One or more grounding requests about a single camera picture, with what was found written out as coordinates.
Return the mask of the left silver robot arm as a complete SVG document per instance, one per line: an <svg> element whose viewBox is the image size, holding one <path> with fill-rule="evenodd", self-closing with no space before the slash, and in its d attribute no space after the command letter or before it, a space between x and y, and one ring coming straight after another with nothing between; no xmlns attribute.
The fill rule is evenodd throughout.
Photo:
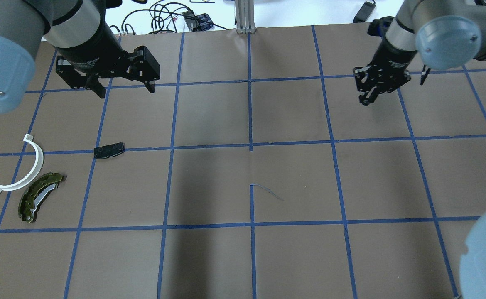
<svg viewBox="0 0 486 299"><path fill-rule="evenodd" d="M59 53L56 72L71 89L100 98L100 79L142 82L150 93L161 67L146 46L122 49L105 22L106 10L121 0L0 0L0 114L19 106L36 72L45 39Z"/></svg>

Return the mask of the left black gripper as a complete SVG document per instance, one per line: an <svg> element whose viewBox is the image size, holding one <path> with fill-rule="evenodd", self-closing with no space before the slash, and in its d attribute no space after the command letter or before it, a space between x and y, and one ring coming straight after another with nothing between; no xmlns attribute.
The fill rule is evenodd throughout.
<svg viewBox="0 0 486 299"><path fill-rule="evenodd" d="M104 99L100 79L121 77L144 84L155 93L161 66L146 46L122 49L105 21L64 21L55 25L55 72L72 89L84 88Z"/></svg>

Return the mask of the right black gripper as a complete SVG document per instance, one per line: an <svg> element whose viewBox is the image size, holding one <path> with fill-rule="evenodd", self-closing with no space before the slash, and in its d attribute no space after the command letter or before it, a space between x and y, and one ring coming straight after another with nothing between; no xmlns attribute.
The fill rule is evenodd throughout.
<svg viewBox="0 0 486 299"><path fill-rule="evenodd" d="M391 93L408 83L411 75L407 67L411 62L411 51L398 49L383 39L370 63L353 68L359 102L369 106L382 93Z"/></svg>

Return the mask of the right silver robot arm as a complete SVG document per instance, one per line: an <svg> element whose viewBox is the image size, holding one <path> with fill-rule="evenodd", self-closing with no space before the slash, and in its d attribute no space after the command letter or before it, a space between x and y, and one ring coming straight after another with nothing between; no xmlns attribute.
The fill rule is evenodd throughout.
<svg viewBox="0 0 486 299"><path fill-rule="evenodd" d="M418 54L421 85L433 70L486 61L486 0L405 0L396 16L372 21L368 35L381 43L370 63L353 68L364 106L408 83L408 66Z"/></svg>

